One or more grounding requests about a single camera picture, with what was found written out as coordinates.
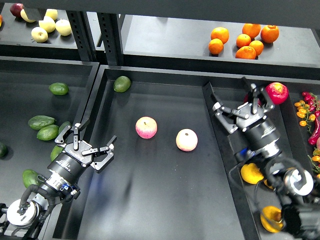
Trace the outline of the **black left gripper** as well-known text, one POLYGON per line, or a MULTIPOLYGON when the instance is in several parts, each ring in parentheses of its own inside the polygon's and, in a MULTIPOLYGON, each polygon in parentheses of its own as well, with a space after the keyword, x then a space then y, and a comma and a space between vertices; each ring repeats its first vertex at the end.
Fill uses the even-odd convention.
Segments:
POLYGON ((89 165, 100 174, 114 159, 116 135, 103 147, 92 148, 87 142, 80 141, 80 133, 89 123, 90 120, 86 119, 83 123, 76 123, 73 126, 68 124, 54 140, 57 146, 64 149, 47 169, 52 174, 58 174, 70 185, 78 182, 89 165), (70 134, 73 134, 73 142, 67 143, 66 140, 70 134))

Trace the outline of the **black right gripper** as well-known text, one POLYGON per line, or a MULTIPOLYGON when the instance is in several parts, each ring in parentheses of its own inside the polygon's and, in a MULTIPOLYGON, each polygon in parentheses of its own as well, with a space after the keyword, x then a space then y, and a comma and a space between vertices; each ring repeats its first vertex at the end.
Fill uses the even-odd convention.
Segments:
POLYGON ((242 77, 241 80, 251 102, 244 103, 237 109, 230 108, 225 106, 212 91, 213 115, 229 134, 233 134, 239 128, 251 152, 256 155, 261 154, 265 158, 274 157, 280 153, 277 146, 280 133, 265 113, 273 110, 275 104, 264 87, 258 87, 246 77, 242 77), (261 101, 261 106, 258 106, 258 99, 261 101), (236 121, 229 123, 227 118, 236 121))

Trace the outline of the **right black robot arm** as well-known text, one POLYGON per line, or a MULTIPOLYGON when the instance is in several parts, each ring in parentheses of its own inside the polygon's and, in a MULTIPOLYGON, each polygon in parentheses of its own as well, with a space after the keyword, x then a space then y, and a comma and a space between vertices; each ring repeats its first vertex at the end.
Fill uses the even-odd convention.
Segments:
POLYGON ((289 97, 274 103, 266 82, 209 81, 203 95, 246 239, 258 222, 301 240, 320 237, 320 182, 308 159, 289 97))

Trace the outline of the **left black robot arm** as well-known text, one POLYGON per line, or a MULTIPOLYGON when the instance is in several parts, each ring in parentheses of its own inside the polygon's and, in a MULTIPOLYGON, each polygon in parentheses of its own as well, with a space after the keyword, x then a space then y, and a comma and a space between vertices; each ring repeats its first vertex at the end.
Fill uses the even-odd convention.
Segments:
POLYGON ((81 139, 88 121, 66 125, 54 142, 62 148, 61 153, 47 169, 50 176, 38 175, 39 184, 30 184, 21 198, 9 206, 0 205, 0 238, 2 240, 36 240, 46 219, 58 204, 65 204, 80 195, 78 181, 89 167, 101 173, 114 159, 113 136, 102 147, 93 147, 81 139))

